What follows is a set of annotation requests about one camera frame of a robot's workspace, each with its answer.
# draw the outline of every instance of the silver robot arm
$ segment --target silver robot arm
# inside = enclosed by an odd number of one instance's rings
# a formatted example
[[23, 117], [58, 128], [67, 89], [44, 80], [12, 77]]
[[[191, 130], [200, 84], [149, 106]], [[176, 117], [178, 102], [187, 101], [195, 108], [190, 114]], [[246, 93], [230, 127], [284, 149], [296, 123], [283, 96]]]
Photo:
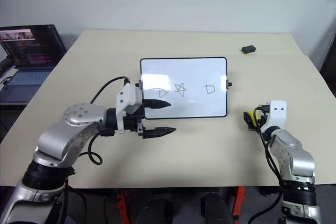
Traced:
[[70, 106], [61, 120], [41, 134], [33, 161], [18, 182], [0, 223], [53, 223], [55, 212], [60, 209], [57, 199], [68, 176], [75, 173], [72, 165], [87, 141], [97, 134], [113, 136], [116, 130], [135, 131], [143, 138], [169, 134], [176, 129], [146, 130], [142, 125], [144, 107], [159, 109], [169, 105], [165, 101], [142, 99], [139, 85], [126, 83], [117, 95], [116, 108], [91, 103]]
[[320, 208], [315, 193], [315, 163], [302, 144], [284, 128], [287, 104], [271, 101], [257, 109], [265, 117], [261, 119], [260, 131], [269, 142], [270, 152], [277, 159], [282, 179], [282, 212], [286, 217], [279, 224], [317, 223], [322, 224]]

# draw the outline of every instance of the laptop keyboard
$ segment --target laptop keyboard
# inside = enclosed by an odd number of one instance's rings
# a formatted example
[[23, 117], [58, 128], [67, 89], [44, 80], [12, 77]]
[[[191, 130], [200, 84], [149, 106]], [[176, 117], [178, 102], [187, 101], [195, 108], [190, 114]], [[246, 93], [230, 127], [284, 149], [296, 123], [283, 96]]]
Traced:
[[18, 72], [8, 85], [41, 85], [50, 74], [50, 71]]

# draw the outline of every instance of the beige table top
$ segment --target beige table top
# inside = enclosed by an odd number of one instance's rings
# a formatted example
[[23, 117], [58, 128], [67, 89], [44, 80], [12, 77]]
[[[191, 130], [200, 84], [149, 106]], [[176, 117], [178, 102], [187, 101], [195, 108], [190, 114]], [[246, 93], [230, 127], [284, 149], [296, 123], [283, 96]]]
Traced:
[[[255, 45], [250, 55], [242, 46]], [[135, 83], [139, 61], [153, 57], [225, 56], [228, 116], [144, 120], [145, 126], [176, 127], [162, 138], [133, 132], [98, 138], [96, 166], [78, 158], [70, 185], [78, 188], [276, 185], [262, 144], [247, 130], [243, 111], [286, 100], [286, 129], [316, 163], [316, 183], [336, 183], [336, 99], [289, 34], [172, 33], [86, 30], [49, 75], [0, 146], [0, 184], [13, 186], [32, 160], [39, 135], [77, 102], [89, 102], [114, 77]], [[122, 87], [114, 83], [95, 104], [115, 107]]]

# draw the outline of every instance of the laptop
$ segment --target laptop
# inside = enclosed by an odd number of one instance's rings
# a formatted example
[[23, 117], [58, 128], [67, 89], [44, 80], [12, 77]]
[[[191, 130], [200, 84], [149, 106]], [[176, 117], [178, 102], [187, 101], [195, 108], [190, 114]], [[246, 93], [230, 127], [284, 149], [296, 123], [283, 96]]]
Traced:
[[18, 71], [0, 91], [1, 105], [26, 105], [66, 53], [54, 25], [0, 27], [0, 44]]

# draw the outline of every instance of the orange table leg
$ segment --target orange table leg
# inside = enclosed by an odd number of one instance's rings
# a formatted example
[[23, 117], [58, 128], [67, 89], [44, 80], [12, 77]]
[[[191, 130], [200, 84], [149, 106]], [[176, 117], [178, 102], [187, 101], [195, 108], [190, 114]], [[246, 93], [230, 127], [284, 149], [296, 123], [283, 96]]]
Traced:
[[235, 204], [233, 205], [232, 210], [232, 215], [235, 220], [235, 224], [239, 224], [238, 218], [240, 215], [241, 205], [243, 204], [243, 200], [246, 199], [244, 196], [244, 192], [245, 192], [245, 186], [238, 186]]
[[121, 190], [117, 193], [117, 208], [119, 209], [121, 224], [131, 224], [128, 217], [127, 203], [126, 199], [130, 197], [130, 192], [128, 190]]

